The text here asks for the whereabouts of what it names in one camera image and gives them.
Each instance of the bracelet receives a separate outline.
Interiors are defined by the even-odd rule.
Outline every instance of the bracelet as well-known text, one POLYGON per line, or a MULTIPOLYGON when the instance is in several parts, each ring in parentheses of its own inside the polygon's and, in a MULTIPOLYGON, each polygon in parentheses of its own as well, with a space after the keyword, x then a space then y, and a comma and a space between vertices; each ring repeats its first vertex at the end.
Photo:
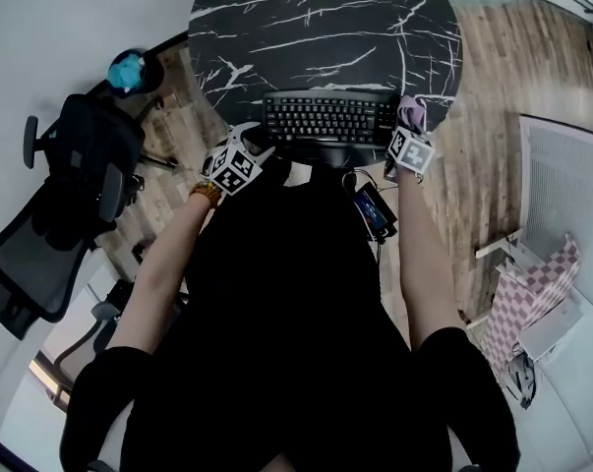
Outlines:
POLYGON ((203 180, 193 186, 189 196, 192 194, 202 194, 203 196, 206 196, 210 201, 210 207, 217 208, 217 204, 221 198, 221 189, 210 180, 203 180))

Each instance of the keyboard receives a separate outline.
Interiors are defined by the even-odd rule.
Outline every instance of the keyboard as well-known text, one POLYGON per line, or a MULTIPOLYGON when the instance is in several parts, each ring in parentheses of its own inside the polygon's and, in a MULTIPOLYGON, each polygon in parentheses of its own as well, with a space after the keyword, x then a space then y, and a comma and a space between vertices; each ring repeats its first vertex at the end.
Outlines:
POLYGON ((399 96, 345 90, 284 90, 264 94, 264 128, 273 145, 353 144, 387 147, 399 96))

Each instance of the black marble table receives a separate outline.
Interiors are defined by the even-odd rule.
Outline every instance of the black marble table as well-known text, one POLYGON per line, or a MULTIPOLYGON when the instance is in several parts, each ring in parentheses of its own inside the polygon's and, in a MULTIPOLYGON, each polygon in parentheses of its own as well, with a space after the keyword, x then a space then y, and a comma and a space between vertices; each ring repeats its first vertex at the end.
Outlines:
POLYGON ((267 90, 366 89, 422 98, 432 131, 462 74, 448 0, 196 0, 189 49, 203 93, 231 125, 261 121, 267 90))

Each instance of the checkered cloth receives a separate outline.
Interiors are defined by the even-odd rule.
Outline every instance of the checkered cloth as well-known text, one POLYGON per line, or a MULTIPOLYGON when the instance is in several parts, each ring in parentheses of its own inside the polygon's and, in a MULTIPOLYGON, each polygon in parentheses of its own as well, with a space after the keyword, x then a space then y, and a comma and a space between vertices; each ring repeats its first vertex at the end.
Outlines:
POLYGON ((518 335, 564 299, 580 268, 580 251, 566 235, 564 248, 546 264, 502 273, 486 332, 480 344, 489 362, 501 373, 521 352, 518 335))

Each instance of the black sleeve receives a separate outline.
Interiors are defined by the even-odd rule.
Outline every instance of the black sleeve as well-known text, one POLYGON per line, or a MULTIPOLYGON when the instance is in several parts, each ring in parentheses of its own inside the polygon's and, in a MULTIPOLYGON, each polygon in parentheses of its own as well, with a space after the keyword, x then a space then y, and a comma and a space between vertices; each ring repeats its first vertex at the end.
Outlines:
POLYGON ((108 430, 148 376, 151 356, 136 348, 105 350, 76 379, 60 442, 65 472, 85 472, 99 457, 108 430))
POLYGON ((493 370, 460 328, 443 328, 421 345, 424 389, 482 472, 513 472, 520 452, 512 413, 493 370))

